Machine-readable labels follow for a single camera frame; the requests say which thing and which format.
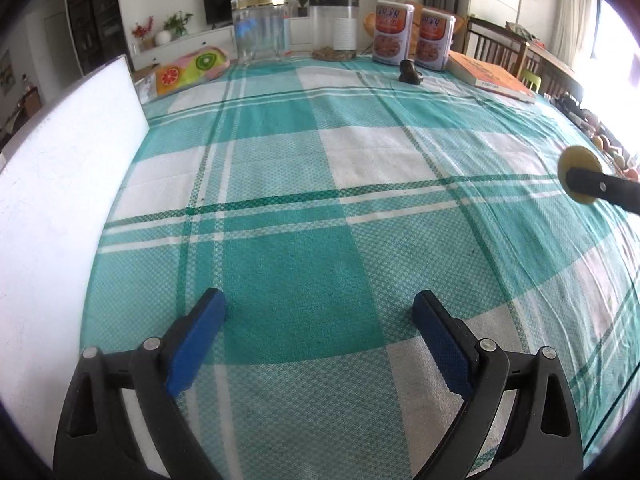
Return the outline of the green apple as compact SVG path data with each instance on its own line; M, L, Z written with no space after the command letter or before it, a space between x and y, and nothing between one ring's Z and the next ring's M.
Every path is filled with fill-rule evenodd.
M589 148L572 145L562 151L558 160L558 177L562 189L574 202L591 205L596 201L602 168Z

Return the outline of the orange book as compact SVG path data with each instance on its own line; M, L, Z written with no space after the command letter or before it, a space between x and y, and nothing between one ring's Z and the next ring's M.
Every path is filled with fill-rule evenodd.
M527 89L521 81L500 65L479 61L462 53L450 51L447 70L477 89L500 94L500 96L508 96L522 102L533 103L536 101L534 92Z

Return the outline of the white window curtain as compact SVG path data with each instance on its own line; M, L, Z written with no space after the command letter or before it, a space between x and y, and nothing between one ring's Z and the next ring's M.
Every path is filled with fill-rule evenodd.
M590 57L596 36L598 0L556 0L550 51L570 68Z

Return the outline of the small dark figurine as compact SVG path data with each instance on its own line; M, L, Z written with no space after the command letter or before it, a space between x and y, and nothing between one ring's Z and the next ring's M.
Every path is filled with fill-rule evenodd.
M399 80L406 84L413 84L414 86L420 86L423 81L423 75L416 69L413 60L405 58L399 64Z

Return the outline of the pink canister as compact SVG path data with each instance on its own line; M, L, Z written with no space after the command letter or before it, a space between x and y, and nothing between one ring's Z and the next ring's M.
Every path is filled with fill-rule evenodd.
M455 24L456 18L451 14L422 9L414 56L416 64L435 72L446 70Z
M378 0L375 9L372 58L374 62L399 66L409 57L414 6Z

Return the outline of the white cardboard box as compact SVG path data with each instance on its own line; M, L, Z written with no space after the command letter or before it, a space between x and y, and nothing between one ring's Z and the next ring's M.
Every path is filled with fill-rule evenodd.
M1 401L50 465L102 230L149 131L124 58L78 80L6 144Z

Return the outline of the left pink canister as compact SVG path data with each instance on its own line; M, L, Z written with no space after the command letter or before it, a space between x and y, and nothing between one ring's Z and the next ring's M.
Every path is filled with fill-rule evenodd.
M378 0L375 9L372 58L374 62L399 66L409 57L414 6Z

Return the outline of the teal plaid tablecloth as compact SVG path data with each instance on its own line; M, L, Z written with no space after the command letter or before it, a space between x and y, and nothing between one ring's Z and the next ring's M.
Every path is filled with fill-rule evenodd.
M179 398L228 479L409 479L461 400L414 296L509 351L558 352L586 460L639 394L639 220L562 190L586 137L545 100L357 58L231 67L149 102L94 258L81 342L226 322Z

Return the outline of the brown cardboard box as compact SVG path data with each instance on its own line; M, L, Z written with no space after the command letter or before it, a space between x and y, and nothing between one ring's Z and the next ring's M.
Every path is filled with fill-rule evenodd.
M155 72L160 64L152 64L136 70L132 74L132 81L141 104L149 103L157 98Z

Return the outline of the small potted plant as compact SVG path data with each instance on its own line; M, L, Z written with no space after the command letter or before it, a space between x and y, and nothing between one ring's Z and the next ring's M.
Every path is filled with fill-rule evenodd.
M297 4L297 16L299 18L306 18L308 16L308 2L309 0L295 0Z

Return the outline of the fruit print pouch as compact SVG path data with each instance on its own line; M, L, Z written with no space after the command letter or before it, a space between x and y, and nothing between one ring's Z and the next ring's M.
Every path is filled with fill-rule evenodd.
M217 47L205 47L177 58L155 72L157 96L180 91L219 77L230 66L228 54Z

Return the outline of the white tv cabinet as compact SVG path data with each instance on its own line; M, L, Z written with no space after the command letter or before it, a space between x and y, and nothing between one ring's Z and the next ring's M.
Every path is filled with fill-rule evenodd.
M289 18L288 26L290 26L288 32L290 51L310 52L312 43L310 18ZM163 46L144 51L132 57L132 66L135 70L141 70L153 64L165 65L180 56L205 47L217 47L224 50L230 58L236 58L233 26L184 36Z

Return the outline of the gold lid glass jar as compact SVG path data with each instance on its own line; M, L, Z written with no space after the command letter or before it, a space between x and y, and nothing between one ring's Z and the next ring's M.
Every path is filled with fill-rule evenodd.
M235 52L249 66L283 58L288 0L233 0Z

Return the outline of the green plant white vase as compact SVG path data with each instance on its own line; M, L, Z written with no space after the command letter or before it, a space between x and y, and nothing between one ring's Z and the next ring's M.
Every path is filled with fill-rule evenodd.
M178 11L166 18L164 21L162 30L158 32L154 37L154 44L157 47L169 44L172 40L179 39L186 36L190 21L193 18L191 12Z

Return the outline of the wall painting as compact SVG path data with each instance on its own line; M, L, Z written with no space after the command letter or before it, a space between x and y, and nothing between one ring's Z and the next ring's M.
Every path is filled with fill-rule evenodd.
M0 58L0 88L6 96L15 84L10 51L6 50Z

